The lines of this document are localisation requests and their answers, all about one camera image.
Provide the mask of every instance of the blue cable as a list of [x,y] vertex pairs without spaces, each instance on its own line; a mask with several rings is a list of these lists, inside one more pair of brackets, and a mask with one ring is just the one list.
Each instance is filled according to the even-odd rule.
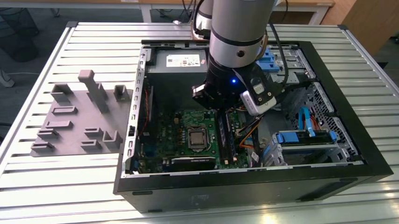
[[303,115],[304,115],[305,129],[309,132],[309,136],[313,137],[316,134],[313,133],[312,122],[311,122],[311,113],[309,113],[309,109],[307,107],[301,107],[299,109],[299,114],[297,114],[297,128],[299,128],[299,130],[304,129],[303,120],[301,120]]

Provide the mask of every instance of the white sticker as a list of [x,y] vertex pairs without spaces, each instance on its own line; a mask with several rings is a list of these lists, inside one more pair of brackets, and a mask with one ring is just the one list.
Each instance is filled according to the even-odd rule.
[[168,55],[166,67],[198,67],[200,55]]
[[252,152],[251,157],[256,162],[259,161],[259,155],[255,152]]

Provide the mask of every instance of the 3d printed holder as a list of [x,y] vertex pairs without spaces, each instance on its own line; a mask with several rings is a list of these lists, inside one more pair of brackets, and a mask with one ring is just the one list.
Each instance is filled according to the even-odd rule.
[[86,91],[56,84],[54,101],[30,147],[32,156],[116,153],[125,136],[132,90],[116,85],[104,90],[92,70],[77,77]]

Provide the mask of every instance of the power supply label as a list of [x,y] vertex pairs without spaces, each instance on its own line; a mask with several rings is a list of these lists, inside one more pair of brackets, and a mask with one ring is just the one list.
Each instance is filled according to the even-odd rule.
[[198,67],[200,55],[168,55],[166,67]]

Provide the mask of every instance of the red cable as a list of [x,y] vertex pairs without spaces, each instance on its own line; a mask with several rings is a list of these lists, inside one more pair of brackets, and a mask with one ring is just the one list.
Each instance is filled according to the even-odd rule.
[[148,123],[148,117],[149,117],[149,111],[148,111],[148,93],[146,93],[146,90],[145,91],[145,111],[146,111],[146,117],[145,117],[145,123],[144,123],[144,126],[142,126],[142,129],[141,129],[141,132],[138,134],[138,136],[141,136],[142,132],[144,132],[144,129],[146,127],[146,123]]

